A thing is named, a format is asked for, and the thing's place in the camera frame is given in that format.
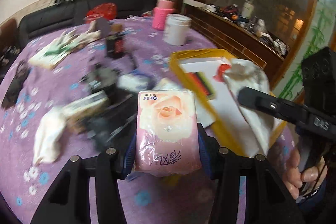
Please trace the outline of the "person's right hand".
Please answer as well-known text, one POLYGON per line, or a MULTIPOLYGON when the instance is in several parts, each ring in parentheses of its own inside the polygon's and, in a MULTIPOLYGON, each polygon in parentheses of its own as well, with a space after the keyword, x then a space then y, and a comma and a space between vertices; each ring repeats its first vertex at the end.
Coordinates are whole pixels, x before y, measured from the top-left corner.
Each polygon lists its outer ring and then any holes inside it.
POLYGON ((322 157, 320 162, 303 172, 299 171, 300 154, 297 148, 294 148, 286 162, 286 171, 282 176, 286 188, 291 196, 296 200, 299 197, 299 190, 305 182, 308 185, 307 194, 315 192, 322 185, 327 175, 327 165, 322 157))

